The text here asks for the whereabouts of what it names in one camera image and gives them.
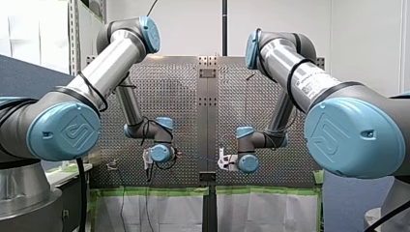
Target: perforated metal panel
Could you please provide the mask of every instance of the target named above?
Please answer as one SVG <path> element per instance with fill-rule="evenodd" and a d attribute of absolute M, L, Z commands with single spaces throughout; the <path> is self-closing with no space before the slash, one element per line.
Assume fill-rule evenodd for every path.
<path fill-rule="evenodd" d="M 175 145 L 183 152 L 172 169 L 156 171 L 154 185 L 199 186 L 199 171 L 217 169 L 218 185 L 312 187 L 312 171 L 319 166 L 306 147 L 302 113 L 289 131 L 287 148 L 256 152 L 261 163 L 256 173 L 245 175 L 216 167 L 219 144 L 227 153 L 234 154 L 237 127 L 254 126 L 263 130 L 280 91 L 277 84 L 260 72 L 247 70 L 244 58 L 216 60 L 218 74 L 211 78 L 200 77 L 199 57 L 151 57 L 131 69 L 144 115 L 151 119 L 173 118 Z M 102 114 L 99 151 L 90 158 L 95 164 L 91 186 L 146 186 L 140 140 L 124 136 L 125 120 L 115 96 L 111 96 L 108 103 L 108 111 Z M 149 146 L 152 142 L 146 141 L 143 147 Z M 108 171 L 106 165 L 114 160 L 118 162 L 119 171 Z"/>
<path fill-rule="evenodd" d="M 144 115 L 150 119 L 164 116 L 174 120 L 174 145 L 183 152 L 170 170 L 156 170 L 154 186 L 198 186 L 197 167 L 197 63 L 196 57 L 148 58 L 131 69 L 130 77 Z M 142 152 L 153 145 L 146 140 L 127 139 L 125 120 L 115 96 L 108 99 L 109 109 L 102 114 L 100 154 L 93 162 L 94 188 L 119 185 L 146 186 Z M 106 165 L 117 160 L 119 171 Z"/>
<path fill-rule="evenodd" d="M 254 126 L 256 130 L 264 130 L 277 103 L 280 87 L 260 72 L 249 71 L 243 64 L 243 58 L 220 58 L 219 64 L 217 136 L 226 152 L 235 154 L 236 128 Z M 298 114 L 289 130 L 286 148 L 256 151 L 260 162 L 256 173 L 246 175 L 219 170 L 218 185 L 313 186 L 312 171 L 319 167 L 309 154 L 304 140 L 304 118 L 302 113 Z"/>

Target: silver arm segment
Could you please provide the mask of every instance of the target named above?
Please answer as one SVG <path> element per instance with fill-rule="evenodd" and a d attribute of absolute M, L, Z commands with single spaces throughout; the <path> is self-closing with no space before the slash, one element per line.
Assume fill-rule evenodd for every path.
<path fill-rule="evenodd" d="M 276 135 L 279 132 L 284 132 L 289 122 L 290 115 L 293 111 L 293 103 L 289 99 L 286 91 L 282 90 L 278 98 L 277 105 L 275 106 L 272 118 L 269 121 L 268 127 L 265 132 L 270 135 Z"/>
<path fill-rule="evenodd" d="M 82 71 L 105 98 L 121 83 L 131 66 L 146 56 L 145 49 L 140 49 L 143 42 L 129 31 L 116 31 L 111 40 L 111 44 Z M 67 85 L 67 88 L 86 97 L 96 108 L 103 104 L 102 99 L 79 75 Z"/>

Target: black cable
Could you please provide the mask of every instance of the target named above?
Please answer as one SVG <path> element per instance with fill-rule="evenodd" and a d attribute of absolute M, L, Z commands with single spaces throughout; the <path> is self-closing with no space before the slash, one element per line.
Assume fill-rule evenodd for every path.
<path fill-rule="evenodd" d="M 76 159 L 76 162 L 78 165 L 79 179 L 81 183 L 81 214 L 78 231 L 85 232 L 85 224 L 87 222 L 87 184 L 82 159 Z"/>
<path fill-rule="evenodd" d="M 407 210 L 410 208 L 410 201 L 407 201 L 406 203 L 402 204 L 401 206 L 395 208 L 388 214 L 382 216 L 380 219 L 378 219 L 376 222 L 374 222 L 371 226 L 369 226 L 365 232 L 374 232 L 377 227 L 382 225 L 384 222 L 388 221 L 389 219 L 393 218 L 394 216 L 400 214 L 401 212 Z"/>
<path fill-rule="evenodd" d="M 148 12 L 147 16 L 149 16 L 151 14 L 151 11 L 154 10 L 155 5 L 157 4 L 158 0 L 155 0 L 153 5 L 151 6 L 150 11 Z"/>
<path fill-rule="evenodd" d="M 103 109 L 100 109 L 100 112 L 104 112 L 108 109 L 108 102 L 106 101 L 105 97 L 100 93 L 100 91 L 93 85 L 91 82 L 87 79 L 87 77 L 84 76 L 84 74 L 81 71 L 78 71 L 78 75 L 84 80 L 84 82 L 87 84 L 87 86 L 96 93 L 99 98 L 102 100 L 102 103 L 104 105 Z"/>
<path fill-rule="evenodd" d="M 295 71 L 304 63 L 312 63 L 312 64 L 316 64 L 314 61 L 308 59 L 308 58 L 304 58 L 301 61 L 299 61 L 297 64 L 295 64 L 292 69 L 289 72 L 289 75 L 287 76 L 287 83 L 286 83 L 286 91 L 287 91 L 287 95 L 289 96 L 290 101 L 293 103 L 293 105 L 295 105 L 295 107 L 299 110 L 301 110 L 302 112 L 304 112 L 304 110 L 298 105 L 298 103 L 296 102 L 295 98 L 293 97 L 292 94 L 292 78 L 293 78 L 293 74 L 295 73 Z"/>
<path fill-rule="evenodd" d="M 153 184 L 153 182 L 154 182 L 154 177 L 155 177 L 155 173 L 156 172 L 154 172 L 153 173 L 153 170 L 154 170 L 154 165 L 151 165 L 151 177 L 149 178 L 149 180 L 147 179 L 147 188 L 145 189 L 145 210 L 146 210 L 146 212 L 147 212 L 147 219 L 148 219 L 148 224 L 150 225 L 150 228 L 151 228 L 151 231 L 152 232 L 155 232 L 154 231 L 154 227 L 153 227 L 153 225 L 152 225 L 152 223 L 151 223 L 151 219 L 150 219 L 150 213 L 148 212 L 148 189 L 149 189 L 149 187 Z"/>
<path fill-rule="evenodd" d="M 120 218 L 121 218 L 121 221 L 123 222 L 124 231 L 127 232 L 127 226 L 126 226 L 126 222 L 124 221 L 124 216 L 123 216 L 124 202 L 125 202 L 125 195 L 126 195 L 126 185 L 124 184 L 123 174 L 121 173 L 121 170 L 120 169 L 117 169 L 117 170 L 118 170 L 118 176 L 120 177 L 121 185 L 124 188 L 123 189 L 123 199 L 122 199 L 121 210 L 120 210 Z"/>
<path fill-rule="evenodd" d="M 175 158 L 172 160 L 172 163 L 171 163 L 169 166 L 167 166 L 167 167 L 161 167 L 157 162 L 155 162 L 155 166 L 156 166 L 158 169 L 160 169 L 160 170 L 169 170 L 169 169 L 171 169 L 171 168 L 175 165 L 176 162 L 177 162 L 177 158 L 175 157 Z"/>
<path fill-rule="evenodd" d="M 146 121 L 145 121 L 144 125 L 142 126 L 142 140 L 141 140 L 141 143 L 139 144 L 139 146 L 142 146 L 145 142 L 145 139 L 147 139 L 148 132 L 150 131 L 150 123 L 153 123 L 153 124 L 159 126 L 164 131 L 166 131 L 169 134 L 169 136 L 171 136 L 171 140 L 174 139 L 174 135 L 172 134 L 172 132 L 168 128 L 164 127 L 163 125 L 161 125 L 161 124 L 157 123 L 156 121 L 154 121 L 152 119 L 149 119 L 147 117 L 144 117 L 144 119 Z"/>
<path fill-rule="evenodd" d="M 266 77 L 268 77 L 270 80 L 274 81 L 275 83 L 277 83 L 270 75 L 269 73 L 266 71 L 265 66 L 263 64 L 263 60 L 262 60 L 262 55 L 260 54 L 260 46 L 259 46 L 259 33 L 262 31 L 262 29 L 257 28 L 256 29 L 256 35 L 255 35 L 255 40 L 256 40 L 256 56 L 259 59 L 259 64 L 260 67 L 262 68 L 262 71 L 264 72 L 264 74 L 266 75 Z"/>

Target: wire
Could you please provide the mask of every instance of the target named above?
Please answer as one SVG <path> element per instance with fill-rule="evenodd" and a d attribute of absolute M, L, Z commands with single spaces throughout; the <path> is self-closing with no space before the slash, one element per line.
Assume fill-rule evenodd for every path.
<path fill-rule="evenodd" d="M 295 124 L 296 119 L 299 116 L 298 110 L 295 110 L 295 112 L 293 114 L 294 114 L 294 116 L 293 116 L 292 122 L 290 122 L 287 126 L 284 126 L 283 129 L 279 129 L 279 130 L 276 130 L 276 131 L 270 131 L 270 133 L 284 133 L 284 132 L 287 132 L 287 130 L 289 130 Z"/>
<path fill-rule="evenodd" d="M 157 162 L 155 162 L 155 166 L 160 170 L 169 170 L 175 165 L 176 162 L 177 162 L 177 159 L 175 158 L 172 160 L 172 163 L 167 167 L 161 167 Z"/>
<path fill-rule="evenodd" d="M 154 10 L 155 5 L 157 4 L 158 0 L 155 0 L 153 5 L 151 6 L 150 11 L 148 12 L 147 16 L 149 16 L 151 14 L 151 11 Z"/>
<path fill-rule="evenodd" d="M 153 182 L 154 182 L 154 177 L 155 177 L 155 173 L 156 172 L 154 172 L 153 173 L 153 169 L 154 169 L 154 165 L 151 165 L 151 178 L 150 178 L 150 180 L 147 180 L 147 188 L 145 189 L 145 210 L 146 210 L 146 212 L 147 212 L 147 219 L 148 219 L 148 224 L 150 225 L 150 228 L 151 228 L 151 231 L 152 232 L 155 232 L 154 231 L 154 228 L 153 228 L 153 225 L 152 225 L 152 223 L 151 223 L 151 219 L 150 219 L 150 213 L 148 212 L 148 190 L 149 190 L 149 188 L 150 188 L 150 186 L 153 184 Z"/>
<path fill-rule="evenodd" d="M 388 214 L 386 214 L 383 217 L 381 217 L 380 219 L 378 219 L 371 226 L 369 226 L 365 230 L 365 232 L 373 232 L 377 227 L 382 225 L 384 222 L 386 222 L 389 219 L 393 218 L 394 216 L 400 214 L 401 212 L 407 210 L 408 208 L 410 208 L 410 201 L 407 201 L 406 203 L 402 204 L 401 206 L 395 208 L 393 211 L 389 212 Z"/>
<path fill-rule="evenodd" d="M 275 151 L 277 149 L 277 144 L 275 143 L 274 139 L 272 139 L 271 136 L 265 131 L 260 131 L 260 132 L 263 133 L 263 135 L 265 136 L 265 139 L 268 138 L 274 144 L 274 147 L 272 148 L 272 150 Z"/>
<path fill-rule="evenodd" d="M 104 108 L 100 109 L 100 112 L 106 111 L 108 109 L 108 102 L 106 101 L 106 99 L 102 95 L 102 93 L 100 93 L 100 91 L 93 84 L 91 84 L 91 82 L 87 79 L 87 77 L 85 77 L 85 75 L 81 71 L 78 71 L 78 75 L 84 80 L 84 82 L 87 84 L 87 86 L 90 89 L 92 89 L 94 91 L 94 93 L 96 93 L 99 96 L 99 98 L 102 100 Z"/>
<path fill-rule="evenodd" d="M 121 170 L 120 169 L 117 169 L 117 170 L 118 170 L 118 176 L 120 177 L 121 185 L 124 188 L 124 190 L 123 190 L 123 200 L 122 200 L 122 203 L 121 203 L 120 217 L 121 217 L 121 221 L 123 222 L 124 231 L 127 232 L 127 226 L 126 226 L 126 222 L 124 221 L 124 216 L 123 216 L 124 202 L 125 202 L 125 195 L 126 195 L 126 185 L 124 183 L 123 174 L 121 173 Z"/>
<path fill-rule="evenodd" d="M 174 139 L 174 135 L 172 134 L 172 132 L 168 128 L 164 127 L 163 125 L 161 125 L 161 124 L 157 123 L 156 121 L 154 121 L 152 119 L 149 119 L 145 116 L 144 116 L 144 119 L 146 121 L 144 122 L 144 125 L 142 126 L 142 140 L 141 140 L 141 143 L 139 144 L 139 146 L 142 146 L 145 142 L 145 139 L 147 139 L 148 132 L 150 131 L 150 123 L 155 124 L 156 126 L 162 128 L 164 131 L 166 131 L 169 134 L 169 136 L 171 136 L 171 140 Z"/>
<path fill-rule="evenodd" d="M 78 165 L 79 179 L 81 183 L 81 214 L 78 231 L 85 232 L 85 224 L 87 222 L 87 184 L 82 159 L 76 159 L 76 162 Z"/>

